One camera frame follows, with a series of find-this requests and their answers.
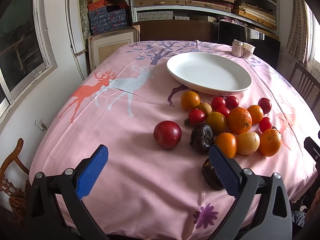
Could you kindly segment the pale yellow-pink plum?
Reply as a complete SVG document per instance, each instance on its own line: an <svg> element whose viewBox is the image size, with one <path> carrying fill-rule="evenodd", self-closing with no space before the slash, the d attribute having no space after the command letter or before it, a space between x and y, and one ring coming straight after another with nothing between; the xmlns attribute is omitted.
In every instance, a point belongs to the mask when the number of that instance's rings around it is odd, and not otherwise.
<svg viewBox="0 0 320 240"><path fill-rule="evenodd" d="M250 155L260 146L260 137L256 132L245 132L236 137L237 152L241 155Z"/></svg>

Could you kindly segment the yellow-orange tomato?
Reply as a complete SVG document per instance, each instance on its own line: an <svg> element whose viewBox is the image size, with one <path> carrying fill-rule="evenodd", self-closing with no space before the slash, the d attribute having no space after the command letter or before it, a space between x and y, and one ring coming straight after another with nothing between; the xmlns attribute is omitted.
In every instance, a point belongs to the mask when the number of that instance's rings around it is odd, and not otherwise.
<svg viewBox="0 0 320 240"><path fill-rule="evenodd" d="M206 124L212 128L214 135L227 131L226 117L219 112L210 113L206 118Z"/></svg>

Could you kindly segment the large orange mandarin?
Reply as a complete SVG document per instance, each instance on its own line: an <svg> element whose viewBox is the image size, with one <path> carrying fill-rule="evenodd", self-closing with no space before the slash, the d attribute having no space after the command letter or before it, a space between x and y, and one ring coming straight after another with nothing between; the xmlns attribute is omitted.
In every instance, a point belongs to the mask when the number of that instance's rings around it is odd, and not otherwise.
<svg viewBox="0 0 320 240"><path fill-rule="evenodd" d="M234 134L248 132L252 126L252 117L247 109L236 107L227 115L227 125Z"/></svg>

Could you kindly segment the small orange fruit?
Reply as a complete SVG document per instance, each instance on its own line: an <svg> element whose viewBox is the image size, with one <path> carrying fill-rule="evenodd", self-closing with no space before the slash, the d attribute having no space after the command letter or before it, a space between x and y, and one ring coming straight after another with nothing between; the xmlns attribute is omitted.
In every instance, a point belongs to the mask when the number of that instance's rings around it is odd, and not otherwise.
<svg viewBox="0 0 320 240"><path fill-rule="evenodd" d="M264 117L263 109L258 105L251 105L247 109L252 118L252 124L259 124Z"/></svg>

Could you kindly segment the red cherry tomato with stem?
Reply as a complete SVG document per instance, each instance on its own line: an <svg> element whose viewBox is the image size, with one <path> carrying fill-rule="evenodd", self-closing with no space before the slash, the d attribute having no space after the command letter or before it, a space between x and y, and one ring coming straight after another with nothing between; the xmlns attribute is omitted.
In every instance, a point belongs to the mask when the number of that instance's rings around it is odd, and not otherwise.
<svg viewBox="0 0 320 240"><path fill-rule="evenodd" d="M199 109L193 109L189 111L188 117L185 119L184 124L187 126L194 127L206 120L206 115Z"/></svg>

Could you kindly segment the large red plum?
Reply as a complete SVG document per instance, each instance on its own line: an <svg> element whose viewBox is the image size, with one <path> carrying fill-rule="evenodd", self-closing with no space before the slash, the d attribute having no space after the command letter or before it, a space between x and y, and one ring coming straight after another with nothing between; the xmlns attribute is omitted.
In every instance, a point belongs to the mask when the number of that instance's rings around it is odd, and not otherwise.
<svg viewBox="0 0 320 240"><path fill-rule="evenodd" d="M165 120L154 127L153 137L161 148L170 150L179 144L182 130L177 123Z"/></svg>

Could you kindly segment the dark red cherry tomato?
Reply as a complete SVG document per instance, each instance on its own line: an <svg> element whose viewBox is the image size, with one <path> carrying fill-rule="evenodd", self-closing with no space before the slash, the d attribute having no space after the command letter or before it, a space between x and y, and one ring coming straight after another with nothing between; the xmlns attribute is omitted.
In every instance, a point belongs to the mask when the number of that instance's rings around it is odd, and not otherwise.
<svg viewBox="0 0 320 240"><path fill-rule="evenodd" d="M268 114L272 109L272 102L268 98L260 98L258 101L258 106L261 107L264 114Z"/></svg>

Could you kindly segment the small tan longan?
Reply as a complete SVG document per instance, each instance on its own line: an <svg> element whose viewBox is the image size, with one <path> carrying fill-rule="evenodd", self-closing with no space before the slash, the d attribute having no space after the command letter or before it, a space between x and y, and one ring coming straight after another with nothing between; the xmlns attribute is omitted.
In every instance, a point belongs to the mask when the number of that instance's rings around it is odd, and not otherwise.
<svg viewBox="0 0 320 240"><path fill-rule="evenodd" d="M206 102L200 103L197 109L203 111L203 113L205 114L205 116L208 116L210 113L212 113L212 107L211 107L211 105L208 104L208 103L206 103Z"/></svg>

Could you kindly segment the small orange kumquat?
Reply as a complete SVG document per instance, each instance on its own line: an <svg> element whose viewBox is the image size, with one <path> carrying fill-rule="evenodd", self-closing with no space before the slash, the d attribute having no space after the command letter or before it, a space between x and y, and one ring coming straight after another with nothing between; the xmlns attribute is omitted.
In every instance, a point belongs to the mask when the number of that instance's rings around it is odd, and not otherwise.
<svg viewBox="0 0 320 240"><path fill-rule="evenodd" d="M200 96L193 91L187 91L181 96L181 105L186 111L197 109L200 103Z"/></svg>

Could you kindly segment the beige patterned curtain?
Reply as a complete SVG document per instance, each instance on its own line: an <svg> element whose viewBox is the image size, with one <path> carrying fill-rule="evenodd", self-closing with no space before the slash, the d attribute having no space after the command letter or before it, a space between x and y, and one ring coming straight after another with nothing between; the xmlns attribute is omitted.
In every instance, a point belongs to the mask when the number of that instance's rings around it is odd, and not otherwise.
<svg viewBox="0 0 320 240"><path fill-rule="evenodd" d="M292 20L286 51L302 64L308 52L308 16L304 0L293 0Z"/></svg>

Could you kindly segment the framed board leaning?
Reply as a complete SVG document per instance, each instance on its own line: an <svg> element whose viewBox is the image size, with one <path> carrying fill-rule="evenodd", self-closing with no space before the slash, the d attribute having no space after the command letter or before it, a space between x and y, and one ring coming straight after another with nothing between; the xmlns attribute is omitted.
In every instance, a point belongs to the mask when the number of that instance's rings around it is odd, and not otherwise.
<svg viewBox="0 0 320 240"><path fill-rule="evenodd" d="M140 26L134 25L109 31L88 38L90 71L93 72L104 60L124 45L140 41Z"/></svg>

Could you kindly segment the dark wooden cabinet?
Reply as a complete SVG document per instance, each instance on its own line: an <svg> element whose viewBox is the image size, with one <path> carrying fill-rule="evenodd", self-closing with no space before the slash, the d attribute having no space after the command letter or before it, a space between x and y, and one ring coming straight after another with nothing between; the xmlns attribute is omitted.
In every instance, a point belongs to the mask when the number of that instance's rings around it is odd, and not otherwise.
<svg viewBox="0 0 320 240"><path fill-rule="evenodd" d="M140 26L141 41L218 42L219 25L193 20L154 20L134 23Z"/></svg>

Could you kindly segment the blue patterned boxes stack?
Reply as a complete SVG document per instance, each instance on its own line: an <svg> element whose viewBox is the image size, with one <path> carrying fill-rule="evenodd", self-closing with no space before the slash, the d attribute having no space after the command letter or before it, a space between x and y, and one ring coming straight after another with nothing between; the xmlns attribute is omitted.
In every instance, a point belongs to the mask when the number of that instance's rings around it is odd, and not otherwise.
<svg viewBox="0 0 320 240"><path fill-rule="evenodd" d="M92 35L127 27L127 15L124 8L110 11L107 6L88 12Z"/></svg>

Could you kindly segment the window with white frame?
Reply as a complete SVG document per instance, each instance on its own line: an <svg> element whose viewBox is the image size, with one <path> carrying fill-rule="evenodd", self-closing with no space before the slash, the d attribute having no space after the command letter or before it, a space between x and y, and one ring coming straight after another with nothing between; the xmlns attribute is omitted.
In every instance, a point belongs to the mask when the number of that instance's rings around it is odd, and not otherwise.
<svg viewBox="0 0 320 240"><path fill-rule="evenodd" d="M55 65L44 0L11 0L1 16L1 114Z"/></svg>

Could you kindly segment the white panel leaning on wall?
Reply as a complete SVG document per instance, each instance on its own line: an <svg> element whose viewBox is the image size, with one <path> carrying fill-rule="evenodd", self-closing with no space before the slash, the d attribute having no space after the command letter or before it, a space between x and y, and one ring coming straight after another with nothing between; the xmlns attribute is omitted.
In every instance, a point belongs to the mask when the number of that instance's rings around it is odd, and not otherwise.
<svg viewBox="0 0 320 240"><path fill-rule="evenodd" d="M65 0L65 11L71 51L80 77L84 80L88 71L79 0Z"/></svg>

